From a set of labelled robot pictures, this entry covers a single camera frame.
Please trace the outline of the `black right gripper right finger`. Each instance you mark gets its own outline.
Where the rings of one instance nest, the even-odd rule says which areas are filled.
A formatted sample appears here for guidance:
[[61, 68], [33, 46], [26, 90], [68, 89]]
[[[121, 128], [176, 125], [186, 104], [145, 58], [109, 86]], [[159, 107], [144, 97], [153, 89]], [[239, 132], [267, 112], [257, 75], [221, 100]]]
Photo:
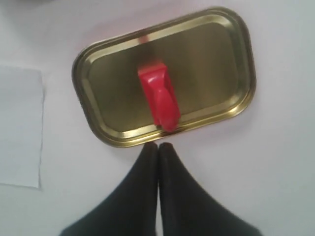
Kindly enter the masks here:
[[261, 235], [198, 184], [171, 143], [159, 146], [159, 195], [165, 236]]

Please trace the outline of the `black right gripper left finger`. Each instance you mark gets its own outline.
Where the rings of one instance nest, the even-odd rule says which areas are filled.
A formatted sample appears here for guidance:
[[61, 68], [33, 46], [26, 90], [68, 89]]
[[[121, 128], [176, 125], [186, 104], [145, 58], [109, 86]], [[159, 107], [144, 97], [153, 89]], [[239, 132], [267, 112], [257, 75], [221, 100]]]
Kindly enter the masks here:
[[158, 147], [144, 144], [131, 170], [95, 209], [62, 236], [154, 236], [158, 201]]

